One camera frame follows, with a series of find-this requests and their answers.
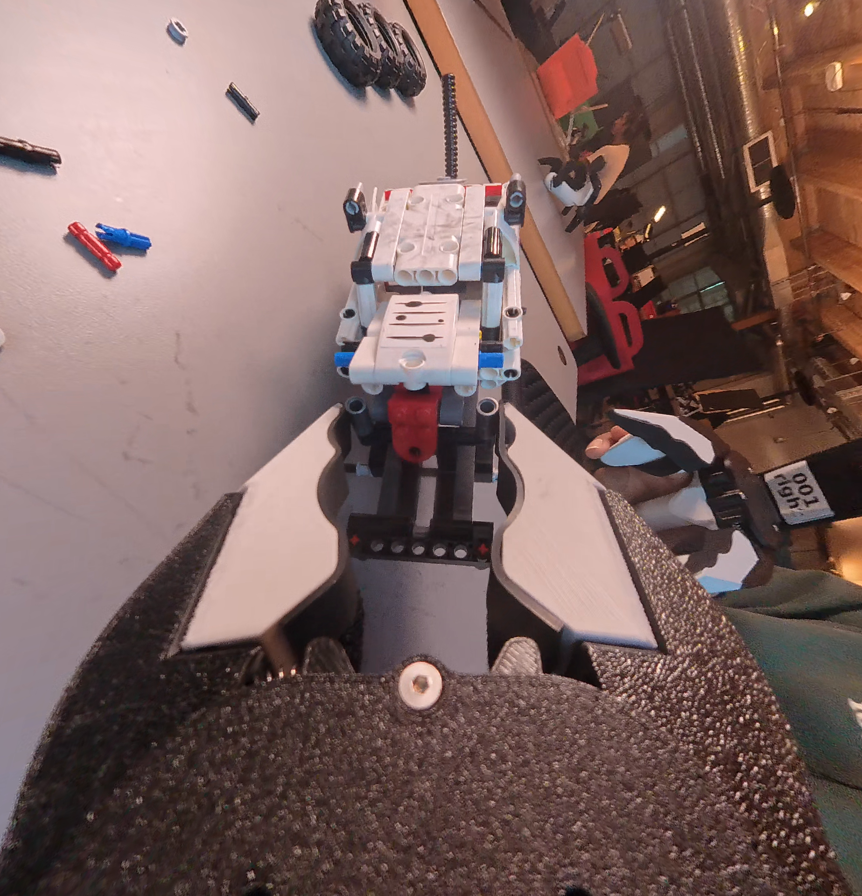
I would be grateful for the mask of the black quilted pad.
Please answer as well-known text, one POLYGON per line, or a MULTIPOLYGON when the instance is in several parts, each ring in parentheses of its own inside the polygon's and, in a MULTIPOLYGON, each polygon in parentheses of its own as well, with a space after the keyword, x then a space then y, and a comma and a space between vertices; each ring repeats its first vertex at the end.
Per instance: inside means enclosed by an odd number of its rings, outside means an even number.
POLYGON ((578 461, 583 453, 581 432, 543 376, 524 360, 521 361, 518 389, 518 406, 524 417, 578 461))

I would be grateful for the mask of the white lego truck model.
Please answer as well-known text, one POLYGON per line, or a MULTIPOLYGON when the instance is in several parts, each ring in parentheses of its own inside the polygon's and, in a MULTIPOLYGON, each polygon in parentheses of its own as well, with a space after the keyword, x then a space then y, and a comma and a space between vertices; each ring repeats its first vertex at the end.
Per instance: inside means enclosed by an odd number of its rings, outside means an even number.
POLYGON ((526 185, 458 176, 456 78, 442 77, 444 177, 343 203, 358 236, 334 365, 361 393, 351 427, 381 479, 374 512, 347 521, 352 555, 488 566, 493 524, 474 488, 495 481, 500 405, 521 375, 520 234, 526 185))

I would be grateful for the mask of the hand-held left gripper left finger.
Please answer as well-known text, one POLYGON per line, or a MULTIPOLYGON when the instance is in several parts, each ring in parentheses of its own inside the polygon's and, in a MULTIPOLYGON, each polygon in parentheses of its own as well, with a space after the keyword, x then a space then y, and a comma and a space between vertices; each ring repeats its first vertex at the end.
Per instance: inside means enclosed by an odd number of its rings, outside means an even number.
POLYGON ((182 650, 255 642, 339 580, 349 430, 343 405, 331 406, 244 484, 182 650))

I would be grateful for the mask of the silver ventilation duct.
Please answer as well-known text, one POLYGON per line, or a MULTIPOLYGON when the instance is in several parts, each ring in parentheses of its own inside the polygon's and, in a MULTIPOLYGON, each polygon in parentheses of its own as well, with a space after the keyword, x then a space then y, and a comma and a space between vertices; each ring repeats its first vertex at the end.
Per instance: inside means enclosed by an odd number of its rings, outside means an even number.
POLYGON ((765 2, 715 2, 728 64, 730 106, 740 146, 777 126, 777 91, 763 86, 772 60, 772 29, 765 2))

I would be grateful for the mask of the orange red chair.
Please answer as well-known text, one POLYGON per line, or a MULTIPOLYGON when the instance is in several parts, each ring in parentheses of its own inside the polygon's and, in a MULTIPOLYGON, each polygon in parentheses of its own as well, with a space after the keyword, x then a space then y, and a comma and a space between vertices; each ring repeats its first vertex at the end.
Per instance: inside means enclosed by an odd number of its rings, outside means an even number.
POLYGON ((598 93, 594 54, 577 34, 539 65, 536 74, 554 119, 569 115, 598 93))

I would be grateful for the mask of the white and black device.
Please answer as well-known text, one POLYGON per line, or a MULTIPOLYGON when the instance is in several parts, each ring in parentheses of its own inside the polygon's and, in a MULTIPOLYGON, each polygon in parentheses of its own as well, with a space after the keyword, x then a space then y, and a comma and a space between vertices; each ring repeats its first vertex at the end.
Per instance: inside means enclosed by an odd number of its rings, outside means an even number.
POLYGON ((549 169, 544 177, 544 184, 548 192, 565 206, 562 214, 566 214, 571 208, 574 209, 573 217, 564 231, 571 233, 586 224, 586 218, 593 208, 587 205, 593 193, 592 175, 587 159, 562 161, 555 157, 544 157, 539 158, 537 163, 549 169))

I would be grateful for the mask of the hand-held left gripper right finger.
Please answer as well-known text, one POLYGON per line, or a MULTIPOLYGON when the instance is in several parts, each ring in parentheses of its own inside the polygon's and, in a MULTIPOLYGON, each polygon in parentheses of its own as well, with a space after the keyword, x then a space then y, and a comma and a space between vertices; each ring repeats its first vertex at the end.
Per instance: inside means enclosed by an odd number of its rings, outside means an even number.
POLYGON ((604 487, 510 403, 501 407, 497 455, 498 582, 555 633, 656 648, 604 487))

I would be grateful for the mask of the red plastic chair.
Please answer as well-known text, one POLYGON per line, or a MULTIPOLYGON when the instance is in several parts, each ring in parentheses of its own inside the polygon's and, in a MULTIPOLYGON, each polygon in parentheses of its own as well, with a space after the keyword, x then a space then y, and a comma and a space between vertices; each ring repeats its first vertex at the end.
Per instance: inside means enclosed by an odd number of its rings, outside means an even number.
POLYGON ((638 309, 621 298, 630 285, 622 256, 598 241, 598 233, 584 238, 587 336, 574 349, 579 386, 631 371, 644 343, 638 309))

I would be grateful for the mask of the blue lego pin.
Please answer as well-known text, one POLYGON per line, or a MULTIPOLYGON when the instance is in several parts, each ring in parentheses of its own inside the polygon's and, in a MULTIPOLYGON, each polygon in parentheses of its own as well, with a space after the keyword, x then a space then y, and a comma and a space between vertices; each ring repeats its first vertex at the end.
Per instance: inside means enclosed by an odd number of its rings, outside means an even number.
POLYGON ((143 234, 101 222, 96 224, 96 236, 102 242, 134 251, 146 252, 152 247, 150 238, 143 234))

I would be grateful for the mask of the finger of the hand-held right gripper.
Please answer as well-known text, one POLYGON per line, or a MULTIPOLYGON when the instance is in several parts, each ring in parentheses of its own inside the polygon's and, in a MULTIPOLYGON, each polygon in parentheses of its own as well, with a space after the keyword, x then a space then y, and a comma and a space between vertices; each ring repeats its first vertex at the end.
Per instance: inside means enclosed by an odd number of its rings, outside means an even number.
POLYGON ((694 474, 716 463, 713 440, 681 418, 635 409, 611 409, 608 417, 627 434, 603 454, 606 466, 670 476, 694 474))
POLYGON ((729 547, 702 569, 702 587, 709 594, 721 594, 743 588, 745 579, 761 563, 761 556, 744 533, 733 533, 729 547))

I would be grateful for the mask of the red lego axle pin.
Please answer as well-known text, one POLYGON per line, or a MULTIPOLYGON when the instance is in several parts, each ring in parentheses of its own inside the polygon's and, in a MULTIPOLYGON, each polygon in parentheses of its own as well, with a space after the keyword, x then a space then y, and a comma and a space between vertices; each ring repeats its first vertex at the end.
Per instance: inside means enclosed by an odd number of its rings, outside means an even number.
POLYGON ((109 272, 116 273, 122 268, 120 259, 82 223, 71 222, 67 227, 67 232, 109 272))

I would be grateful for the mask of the black lego connector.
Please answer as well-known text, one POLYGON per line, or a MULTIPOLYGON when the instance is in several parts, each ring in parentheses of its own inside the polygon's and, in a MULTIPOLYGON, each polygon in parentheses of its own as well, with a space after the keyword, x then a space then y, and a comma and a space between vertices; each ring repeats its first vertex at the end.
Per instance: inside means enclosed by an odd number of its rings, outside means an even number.
POLYGON ((56 149, 1 135, 0 157, 44 167, 57 167, 63 162, 61 154, 56 149))

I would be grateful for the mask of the black lego tire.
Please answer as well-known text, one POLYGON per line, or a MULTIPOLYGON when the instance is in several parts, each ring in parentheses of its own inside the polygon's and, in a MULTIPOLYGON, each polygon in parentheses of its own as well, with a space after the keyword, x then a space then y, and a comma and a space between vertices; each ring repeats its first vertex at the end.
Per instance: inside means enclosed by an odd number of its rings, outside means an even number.
POLYGON ((370 87, 381 72, 380 38, 366 15, 351 1, 318 1, 318 38, 337 71, 356 88, 370 87))
POLYGON ((402 52, 402 72, 396 90, 404 98, 415 98, 425 88, 423 59, 410 34, 399 23, 392 23, 392 33, 402 52))
POLYGON ((393 91, 406 70, 404 51, 395 36, 392 24, 368 2, 357 4, 366 17, 380 47, 380 74, 374 86, 384 91, 393 91))

